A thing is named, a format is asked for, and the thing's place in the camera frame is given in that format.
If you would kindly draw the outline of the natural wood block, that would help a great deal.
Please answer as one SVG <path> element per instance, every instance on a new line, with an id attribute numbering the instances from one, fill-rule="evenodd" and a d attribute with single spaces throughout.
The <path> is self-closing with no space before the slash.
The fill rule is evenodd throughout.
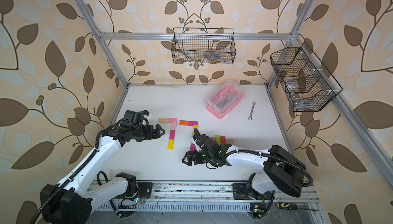
<path id="1" fill-rule="evenodd" d="M 168 118 L 160 118 L 159 123 L 168 123 Z"/>

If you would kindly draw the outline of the dark pink block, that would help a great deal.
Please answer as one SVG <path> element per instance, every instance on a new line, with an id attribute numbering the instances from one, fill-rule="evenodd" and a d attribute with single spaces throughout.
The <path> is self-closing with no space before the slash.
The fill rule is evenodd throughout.
<path id="1" fill-rule="evenodd" d="M 170 140 L 175 140 L 175 134 L 176 134 L 176 131 L 175 130 L 171 130 L 170 131 L 170 135 L 169 135 L 169 139 Z"/>

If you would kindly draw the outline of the thin yellow block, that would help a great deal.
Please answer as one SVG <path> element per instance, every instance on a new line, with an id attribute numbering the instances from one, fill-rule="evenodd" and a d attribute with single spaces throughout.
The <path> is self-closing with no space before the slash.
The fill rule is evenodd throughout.
<path id="1" fill-rule="evenodd" d="M 174 148 L 174 140 L 169 140 L 169 142 L 168 142 L 168 147 L 167 147 L 167 149 L 168 150 L 173 150 L 173 148 Z"/>

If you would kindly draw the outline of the light pink block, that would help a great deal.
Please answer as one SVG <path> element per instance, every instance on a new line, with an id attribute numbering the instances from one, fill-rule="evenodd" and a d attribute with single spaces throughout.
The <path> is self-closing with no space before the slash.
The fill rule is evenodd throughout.
<path id="1" fill-rule="evenodd" d="M 177 128 L 177 122 L 172 122 L 171 130 L 175 131 Z"/>

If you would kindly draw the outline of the orange block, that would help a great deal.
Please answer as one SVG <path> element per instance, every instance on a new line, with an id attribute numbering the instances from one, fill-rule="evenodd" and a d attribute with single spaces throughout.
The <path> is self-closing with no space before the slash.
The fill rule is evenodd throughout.
<path id="1" fill-rule="evenodd" d="M 189 126 L 189 121 L 181 120 L 179 122 L 179 125 L 181 125 L 181 126 Z"/>

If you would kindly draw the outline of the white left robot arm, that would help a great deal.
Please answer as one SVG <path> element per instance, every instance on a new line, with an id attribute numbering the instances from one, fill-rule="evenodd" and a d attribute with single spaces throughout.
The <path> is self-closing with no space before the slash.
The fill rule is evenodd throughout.
<path id="1" fill-rule="evenodd" d="M 143 142 L 159 139 L 165 130 L 149 123 L 149 112 L 126 111 L 124 117 L 105 130 L 101 130 L 95 146 L 67 176 L 56 185 L 47 185 L 40 192 L 41 206 L 32 216 L 34 224 L 38 218 L 52 224 L 84 224 L 100 206 L 117 196 L 138 203 L 149 196 L 146 187 L 139 187 L 134 175 L 119 173 L 112 180 L 99 183 L 90 190 L 93 180 L 99 180 L 102 168 L 126 142 Z"/>

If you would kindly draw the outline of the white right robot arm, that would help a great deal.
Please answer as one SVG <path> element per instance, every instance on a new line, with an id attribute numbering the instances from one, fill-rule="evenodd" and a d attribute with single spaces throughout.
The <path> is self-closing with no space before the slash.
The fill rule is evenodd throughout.
<path id="1" fill-rule="evenodd" d="M 298 198 L 304 187 L 313 186 L 314 181 L 306 166 L 281 146 L 273 145 L 268 150 L 242 149 L 230 144 L 218 144 L 207 135 L 195 133 L 192 137 L 194 150 L 185 153 L 182 163 L 187 166 L 204 164 L 215 170 L 223 166 L 244 166 L 256 169 L 245 184 L 232 185 L 236 200 L 269 200 L 266 207 L 254 207 L 250 214 L 262 219 L 274 203 L 275 192 Z"/>

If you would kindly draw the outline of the green block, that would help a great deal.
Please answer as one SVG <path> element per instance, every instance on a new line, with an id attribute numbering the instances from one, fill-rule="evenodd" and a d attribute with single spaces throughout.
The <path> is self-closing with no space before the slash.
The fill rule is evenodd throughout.
<path id="1" fill-rule="evenodd" d="M 216 135 L 216 136 L 215 136 L 215 142 L 216 142 L 218 145 L 221 145 L 221 144 L 222 144 L 222 142 L 221 142 L 221 137 L 220 137 L 219 135 Z"/>

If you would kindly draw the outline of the red block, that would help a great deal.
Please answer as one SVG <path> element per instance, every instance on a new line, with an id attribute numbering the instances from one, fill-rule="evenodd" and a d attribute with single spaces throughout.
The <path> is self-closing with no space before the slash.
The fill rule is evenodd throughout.
<path id="1" fill-rule="evenodd" d="M 226 137 L 221 137 L 221 144 L 223 145 L 223 144 L 226 144 L 227 142 L 226 142 Z"/>

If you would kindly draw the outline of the pink plastic storage box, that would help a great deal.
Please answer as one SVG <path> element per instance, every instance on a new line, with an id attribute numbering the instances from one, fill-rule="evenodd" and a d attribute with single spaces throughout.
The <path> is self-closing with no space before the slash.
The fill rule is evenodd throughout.
<path id="1" fill-rule="evenodd" d="M 217 119 L 224 118 L 244 98 L 245 91 L 237 83 L 228 80 L 206 99 L 206 109 Z"/>

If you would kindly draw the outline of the silver wrench on table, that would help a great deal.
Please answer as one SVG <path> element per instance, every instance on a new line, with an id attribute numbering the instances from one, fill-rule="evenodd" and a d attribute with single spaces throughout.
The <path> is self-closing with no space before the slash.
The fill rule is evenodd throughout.
<path id="1" fill-rule="evenodd" d="M 250 120 L 250 121 L 253 119 L 253 112 L 254 112 L 255 104 L 256 104 L 256 102 L 253 101 L 252 102 L 252 107 L 251 107 L 251 110 L 250 110 L 250 114 L 248 116 L 248 120 Z"/>

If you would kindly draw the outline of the yellow black screwdriver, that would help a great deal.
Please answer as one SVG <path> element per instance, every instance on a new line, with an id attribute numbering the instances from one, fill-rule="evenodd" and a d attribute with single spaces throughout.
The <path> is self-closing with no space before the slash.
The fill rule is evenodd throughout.
<path id="1" fill-rule="evenodd" d="M 285 209 L 285 210 L 308 210 L 308 211 L 318 211 L 318 209 L 311 209 L 308 207 L 303 207 L 303 206 L 298 206 L 296 204 L 291 204 L 291 203 L 283 203 L 283 202 L 278 202 L 277 207 L 279 209 Z"/>

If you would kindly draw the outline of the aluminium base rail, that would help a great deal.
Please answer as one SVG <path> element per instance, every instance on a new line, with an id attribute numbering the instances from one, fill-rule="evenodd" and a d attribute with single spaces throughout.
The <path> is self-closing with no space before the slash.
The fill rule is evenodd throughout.
<path id="1" fill-rule="evenodd" d="M 306 188 L 299 198 L 283 192 L 267 192 L 257 198 L 249 197 L 245 182 L 197 181 L 140 181 L 138 200 L 117 196 L 113 203 L 120 211 L 132 212 L 240 212 L 249 213 L 255 208 L 276 208 L 277 202 L 297 204 L 320 210 L 320 199 L 314 187 Z"/>

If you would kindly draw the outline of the aluminium frame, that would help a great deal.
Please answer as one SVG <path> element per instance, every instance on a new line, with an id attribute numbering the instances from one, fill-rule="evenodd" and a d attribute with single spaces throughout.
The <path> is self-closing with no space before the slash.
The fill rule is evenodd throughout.
<path id="1" fill-rule="evenodd" d="M 172 33 L 108 33 L 103 32 L 97 26 L 93 16 L 84 0 L 73 0 L 78 10 L 81 12 L 86 25 L 98 41 L 99 47 L 104 52 L 113 66 L 116 74 L 120 75 L 120 82 L 123 86 L 128 87 L 128 82 L 122 73 L 120 65 L 116 62 L 106 41 L 108 40 L 169 40 L 172 39 Z M 289 33 L 235 33 L 235 40 L 282 40 L 287 44 L 301 46 L 299 34 L 304 24 L 304 19 L 309 13 L 312 5 L 316 0 L 305 0 L 300 10 L 299 16 Z M 352 132 L 355 134 L 375 167 L 379 170 L 389 186 L 393 185 L 393 160 L 379 144 L 378 140 L 373 136 L 371 131 L 361 120 L 360 116 L 350 106 L 343 94 L 338 94 L 332 101 L 341 116 L 345 119 Z"/>

